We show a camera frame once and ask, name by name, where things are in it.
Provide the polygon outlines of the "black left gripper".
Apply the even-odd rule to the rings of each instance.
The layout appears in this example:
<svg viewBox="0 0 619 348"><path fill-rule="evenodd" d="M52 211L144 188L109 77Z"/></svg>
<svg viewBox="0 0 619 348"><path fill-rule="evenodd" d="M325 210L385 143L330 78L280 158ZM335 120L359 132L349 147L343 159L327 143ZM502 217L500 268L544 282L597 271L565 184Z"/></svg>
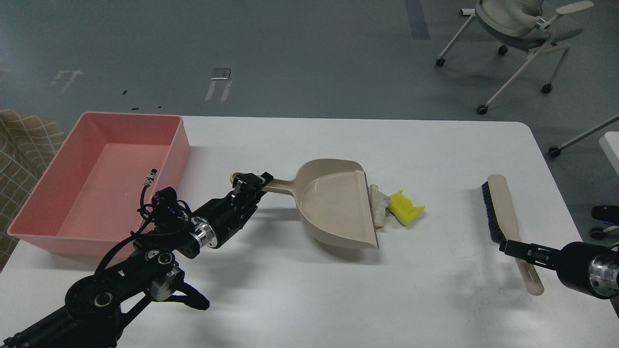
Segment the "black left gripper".
<svg viewBox="0 0 619 348"><path fill-rule="evenodd" d="M195 230L206 236L201 240L203 246L217 249L240 231L257 210L258 192L271 191L273 179L268 172L261 175L234 173L231 192L193 211Z"/></svg>

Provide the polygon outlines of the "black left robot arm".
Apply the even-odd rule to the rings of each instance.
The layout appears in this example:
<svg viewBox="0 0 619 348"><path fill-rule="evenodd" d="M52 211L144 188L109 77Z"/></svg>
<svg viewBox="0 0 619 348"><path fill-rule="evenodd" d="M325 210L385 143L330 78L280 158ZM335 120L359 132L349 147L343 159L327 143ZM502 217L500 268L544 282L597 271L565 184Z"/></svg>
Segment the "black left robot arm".
<svg viewBox="0 0 619 348"><path fill-rule="evenodd" d="M232 191L192 211L172 187L141 202L143 222L117 243L92 275L75 282L64 306L6 338L4 348L115 348L124 329L152 303L208 310L210 302L184 280L175 252L194 259L217 249L256 212L273 181L269 173L235 174Z"/></svg>

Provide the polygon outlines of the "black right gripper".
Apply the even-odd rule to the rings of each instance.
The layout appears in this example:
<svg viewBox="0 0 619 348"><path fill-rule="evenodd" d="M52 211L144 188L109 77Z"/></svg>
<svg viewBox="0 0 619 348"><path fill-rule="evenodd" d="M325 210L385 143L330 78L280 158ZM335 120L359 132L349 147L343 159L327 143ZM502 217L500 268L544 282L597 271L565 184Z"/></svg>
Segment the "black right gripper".
<svg viewBox="0 0 619 348"><path fill-rule="evenodd" d="M583 242L572 242L559 250L516 240L502 240L498 248L517 260L556 271L569 289L597 299L612 299L619 293L617 250Z"/></svg>

